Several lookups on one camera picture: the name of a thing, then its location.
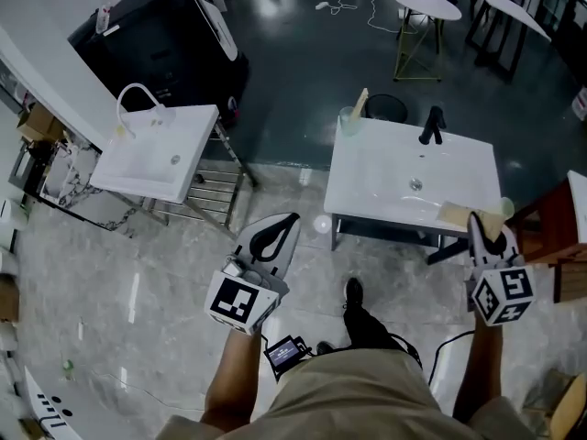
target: person's left arm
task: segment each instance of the person's left arm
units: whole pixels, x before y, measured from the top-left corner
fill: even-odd
[[[260,331],[230,331],[200,422],[230,432],[250,422],[259,384]]]

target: sink basin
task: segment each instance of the sink basin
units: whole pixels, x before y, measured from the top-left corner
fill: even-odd
[[[155,113],[122,114],[136,134],[119,126],[106,146],[90,183],[100,189],[180,204],[218,117],[215,105],[169,108],[166,124]]]
[[[360,119],[346,137],[338,124],[326,212],[466,232],[437,220],[445,201],[492,211],[500,203],[493,146],[442,132],[422,145],[423,128]]]

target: sink drain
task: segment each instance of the sink drain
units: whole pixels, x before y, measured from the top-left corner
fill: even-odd
[[[413,191],[422,191],[422,182],[417,178],[412,178],[410,180],[410,187]]]

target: sleeve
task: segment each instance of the sleeve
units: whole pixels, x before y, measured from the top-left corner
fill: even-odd
[[[208,425],[174,415],[157,435],[157,440],[215,440],[224,432]]]
[[[503,396],[481,407],[468,426],[486,440],[533,440],[536,438],[522,422],[514,406]]]

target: white cube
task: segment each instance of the white cube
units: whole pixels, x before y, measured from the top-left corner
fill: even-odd
[[[532,268],[484,270],[472,298],[487,325],[517,321],[535,300]]]
[[[205,312],[214,320],[252,336],[279,305],[279,293],[219,270],[214,272]]]

